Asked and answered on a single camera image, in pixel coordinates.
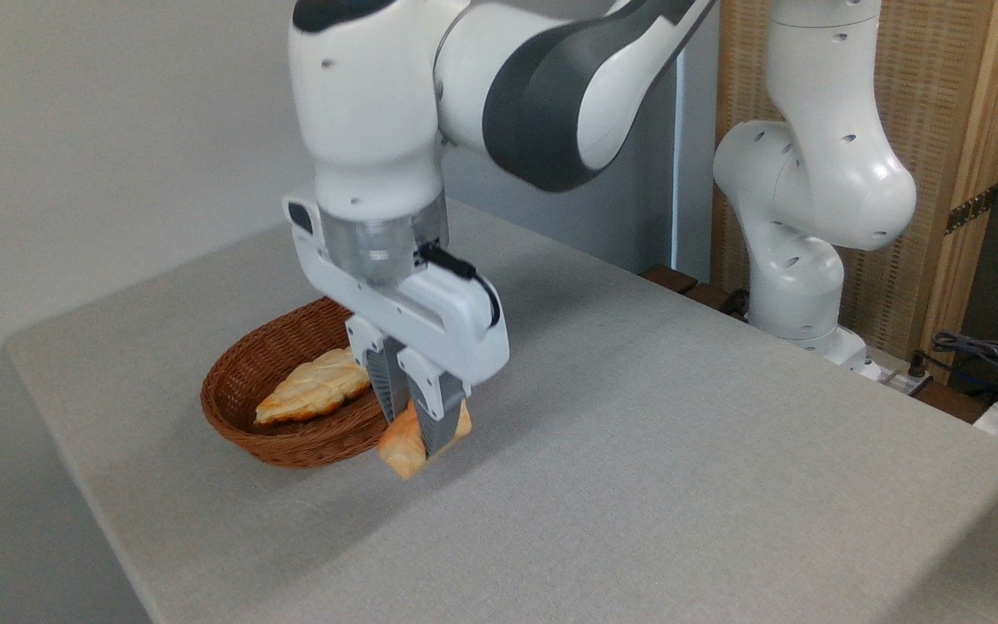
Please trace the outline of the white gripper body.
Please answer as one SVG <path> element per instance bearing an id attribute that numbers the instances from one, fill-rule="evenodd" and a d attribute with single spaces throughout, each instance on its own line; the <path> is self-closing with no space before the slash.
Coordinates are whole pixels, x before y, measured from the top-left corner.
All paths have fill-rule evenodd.
<path id="1" fill-rule="evenodd" d="M 292 222 L 302 272 L 323 295 L 471 386 L 506 365 L 506 324 L 494 320 L 488 282 L 463 279 L 428 263 L 399 284 L 373 287 L 330 261 L 312 198 L 285 195 L 282 209 Z"/>

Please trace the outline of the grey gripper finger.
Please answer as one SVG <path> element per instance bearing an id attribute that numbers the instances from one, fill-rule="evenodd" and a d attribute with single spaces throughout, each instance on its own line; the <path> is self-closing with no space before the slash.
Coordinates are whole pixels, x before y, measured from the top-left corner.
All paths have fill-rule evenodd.
<path id="1" fill-rule="evenodd" d="M 360 315 L 349 317 L 346 331 L 350 350 L 357 364 L 367 371 L 373 393 L 391 424 L 411 402 L 408 376 L 399 365 L 404 344 Z"/>
<path id="2" fill-rule="evenodd" d="M 436 367 L 412 348 L 399 352 L 399 366 L 408 378 L 427 457 L 436 457 L 454 442 L 461 406 L 469 391 L 463 380 Z"/>

